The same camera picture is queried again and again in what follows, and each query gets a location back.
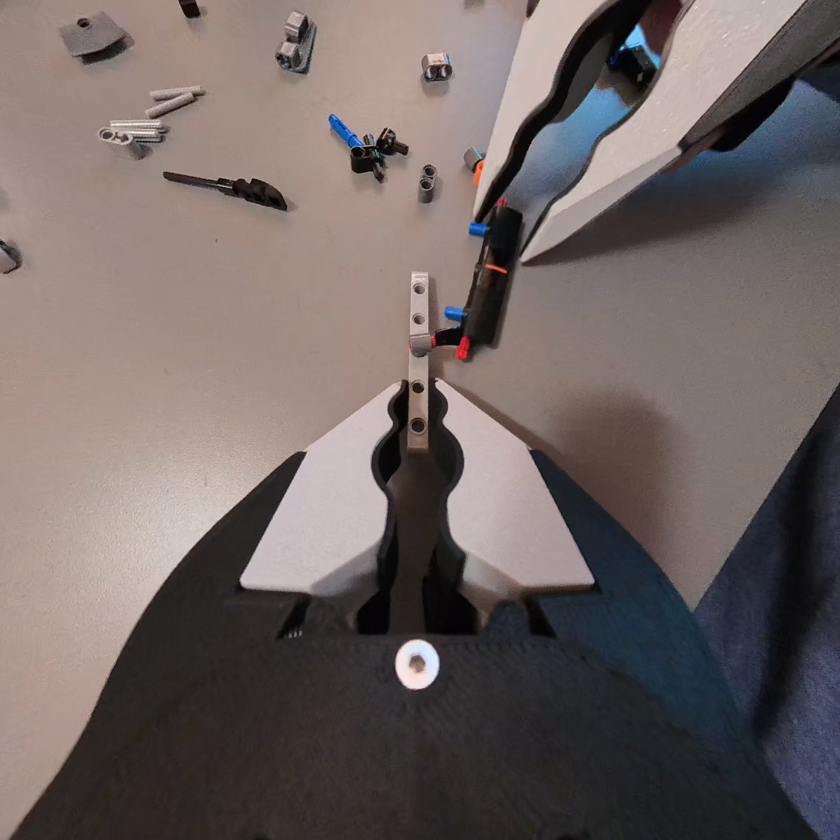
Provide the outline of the person's blue-clothed body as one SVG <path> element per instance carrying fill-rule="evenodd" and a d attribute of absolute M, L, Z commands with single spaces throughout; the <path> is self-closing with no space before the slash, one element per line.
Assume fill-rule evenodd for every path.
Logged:
<path fill-rule="evenodd" d="M 839 389 L 695 617 L 776 780 L 839 838 Z"/>

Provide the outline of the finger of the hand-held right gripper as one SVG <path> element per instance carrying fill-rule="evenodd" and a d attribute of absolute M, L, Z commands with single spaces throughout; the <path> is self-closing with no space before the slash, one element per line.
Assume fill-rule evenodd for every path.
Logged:
<path fill-rule="evenodd" d="M 520 172 L 532 142 L 583 102 L 650 1 L 529 2 L 479 179 L 485 219 Z"/>
<path fill-rule="evenodd" d="M 838 50 L 838 33 L 838 1 L 691 3 L 652 85 L 545 207 L 521 261 L 561 244 L 657 173 L 709 150 L 741 112 Z"/>

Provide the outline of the dark grey curved lego panel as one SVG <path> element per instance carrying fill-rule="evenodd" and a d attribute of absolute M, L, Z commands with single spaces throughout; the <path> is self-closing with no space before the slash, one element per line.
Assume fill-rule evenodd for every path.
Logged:
<path fill-rule="evenodd" d="M 105 12 L 79 16 L 63 24 L 59 36 L 70 56 L 86 65 L 120 56 L 135 44 L 134 38 Z"/>

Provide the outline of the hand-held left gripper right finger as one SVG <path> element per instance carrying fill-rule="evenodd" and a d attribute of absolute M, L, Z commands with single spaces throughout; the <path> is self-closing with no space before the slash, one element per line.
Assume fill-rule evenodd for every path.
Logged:
<path fill-rule="evenodd" d="M 502 602 L 593 591 L 594 574 L 537 452 L 442 380 L 429 406 L 444 488 L 427 570 L 427 628 L 475 631 Z"/>

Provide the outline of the small grey lego connector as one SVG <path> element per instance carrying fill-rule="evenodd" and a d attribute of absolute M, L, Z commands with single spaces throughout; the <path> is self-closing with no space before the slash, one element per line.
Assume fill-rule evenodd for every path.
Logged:
<path fill-rule="evenodd" d="M 438 348 L 458 347 L 463 337 L 464 330 L 461 327 L 413 333 L 409 338 L 409 352 L 412 357 L 420 359 Z"/>

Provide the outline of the black curved lego blade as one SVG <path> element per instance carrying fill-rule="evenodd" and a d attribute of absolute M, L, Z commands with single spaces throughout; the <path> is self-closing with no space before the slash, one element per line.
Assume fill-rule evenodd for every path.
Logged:
<path fill-rule="evenodd" d="M 287 201 L 280 190 L 256 178 L 251 178 L 250 180 L 243 178 L 235 180 L 217 178 L 214 180 L 171 171 L 163 171 L 162 176 L 168 182 L 216 191 L 226 196 L 236 197 L 247 203 L 270 207 L 281 212 L 287 212 L 289 209 Z"/>

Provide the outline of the black lego cylinder assembly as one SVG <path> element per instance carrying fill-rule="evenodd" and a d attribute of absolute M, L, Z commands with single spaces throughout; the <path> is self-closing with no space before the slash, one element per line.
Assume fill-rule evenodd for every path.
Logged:
<path fill-rule="evenodd" d="M 483 238 L 467 300 L 461 308 L 445 308 L 445 318 L 454 325 L 434 335 L 435 347 L 455 347 L 459 361 L 467 361 L 470 352 L 496 341 L 522 221 L 522 214 L 502 197 L 485 223 L 473 223 L 469 228 L 471 234 Z"/>

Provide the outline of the long grey lego beam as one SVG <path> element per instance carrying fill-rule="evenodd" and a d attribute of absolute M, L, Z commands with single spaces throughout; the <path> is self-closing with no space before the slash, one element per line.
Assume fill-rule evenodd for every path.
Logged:
<path fill-rule="evenodd" d="M 431 333 L 429 327 L 429 276 L 414 272 L 410 284 L 409 342 L 413 333 Z M 414 358 L 408 352 L 406 450 L 419 454 L 428 450 L 429 361 L 431 353 Z"/>

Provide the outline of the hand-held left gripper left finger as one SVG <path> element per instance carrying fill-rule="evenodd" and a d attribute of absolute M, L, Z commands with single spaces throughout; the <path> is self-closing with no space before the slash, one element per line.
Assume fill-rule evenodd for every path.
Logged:
<path fill-rule="evenodd" d="M 387 483 L 401 464 L 406 390 L 388 386 L 307 448 L 243 589 L 321 599 L 361 631 L 388 629 L 398 542 Z"/>

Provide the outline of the black lego cross connector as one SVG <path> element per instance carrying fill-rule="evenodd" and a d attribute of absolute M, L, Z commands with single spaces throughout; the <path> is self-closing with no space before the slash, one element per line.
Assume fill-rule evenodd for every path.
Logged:
<path fill-rule="evenodd" d="M 354 174 L 372 173 L 378 183 L 385 181 L 384 156 L 372 134 L 364 134 L 360 144 L 350 148 L 350 168 Z"/>

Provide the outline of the grey lego thin liftarm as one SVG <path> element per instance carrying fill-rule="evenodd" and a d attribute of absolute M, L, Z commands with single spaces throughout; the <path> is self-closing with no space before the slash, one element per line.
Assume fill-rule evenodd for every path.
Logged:
<path fill-rule="evenodd" d="M 117 156 L 132 161 L 141 161 L 147 155 L 144 145 L 130 132 L 103 127 L 98 138 Z"/>

